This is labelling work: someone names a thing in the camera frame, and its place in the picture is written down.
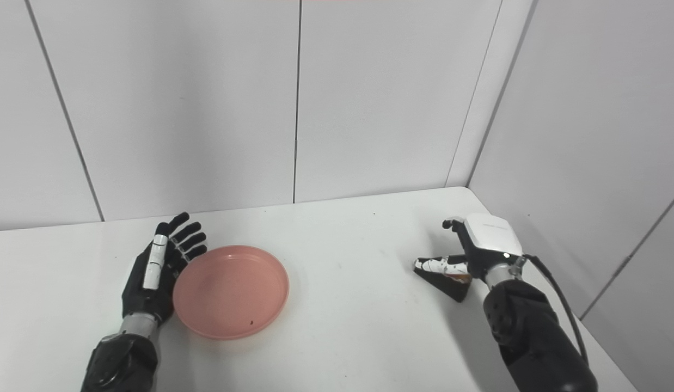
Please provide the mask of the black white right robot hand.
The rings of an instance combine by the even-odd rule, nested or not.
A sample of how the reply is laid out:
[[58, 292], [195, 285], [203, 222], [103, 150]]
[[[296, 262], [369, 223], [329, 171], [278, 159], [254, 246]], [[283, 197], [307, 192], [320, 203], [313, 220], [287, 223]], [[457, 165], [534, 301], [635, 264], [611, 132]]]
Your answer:
[[443, 221], [443, 229], [456, 233], [461, 255], [417, 258], [413, 271], [432, 283], [470, 285], [482, 280], [493, 288], [507, 280], [522, 280], [524, 252], [509, 222], [489, 213], [470, 213]]

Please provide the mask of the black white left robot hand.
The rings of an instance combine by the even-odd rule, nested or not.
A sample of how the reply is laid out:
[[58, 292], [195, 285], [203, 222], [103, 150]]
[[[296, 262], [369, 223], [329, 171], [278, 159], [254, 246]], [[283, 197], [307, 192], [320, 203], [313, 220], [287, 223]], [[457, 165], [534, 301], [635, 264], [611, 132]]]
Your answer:
[[165, 253], [160, 261], [160, 277], [155, 289], [145, 288], [144, 280], [152, 247], [151, 241], [136, 256], [130, 277], [121, 294], [123, 317], [134, 314], [148, 314], [155, 318], [160, 327], [174, 312], [173, 290], [180, 274], [192, 260], [207, 253], [207, 235], [199, 222], [189, 223], [190, 214], [182, 212], [169, 222], [160, 222], [155, 236], [166, 238]]

